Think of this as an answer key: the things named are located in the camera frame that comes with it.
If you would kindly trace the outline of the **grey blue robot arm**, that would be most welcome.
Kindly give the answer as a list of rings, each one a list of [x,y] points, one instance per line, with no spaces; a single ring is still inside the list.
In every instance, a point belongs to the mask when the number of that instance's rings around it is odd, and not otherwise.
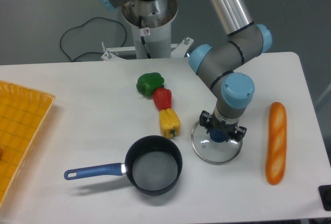
[[[110,10],[121,8],[131,25],[138,59],[171,56],[171,22],[177,14],[176,0],[101,1]],[[254,83],[235,70],[266,52],[273,39],[264,25],[253,22],[243,0],[211,1],[228,41],[218,49],[200,45],[188,58],[191,69],[217,98],[214,112],[203,111],[199,124],[215,142],[240,141],[246,128],[239,127],[238,120],[252,100]]]

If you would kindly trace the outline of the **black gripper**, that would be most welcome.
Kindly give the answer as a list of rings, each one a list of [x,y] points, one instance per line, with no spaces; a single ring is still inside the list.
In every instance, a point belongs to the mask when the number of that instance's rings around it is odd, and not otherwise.
[[[199,125],[206,130],[206,133],[211,134],[217,130],[224,135],[228,136],[229,140],[239,142],[246,135],[247,128],[238,126],[238,118],[225,118],[224,116],[217,117],[216,115],[210,115],[209,112],[203,110],[199,117]]]

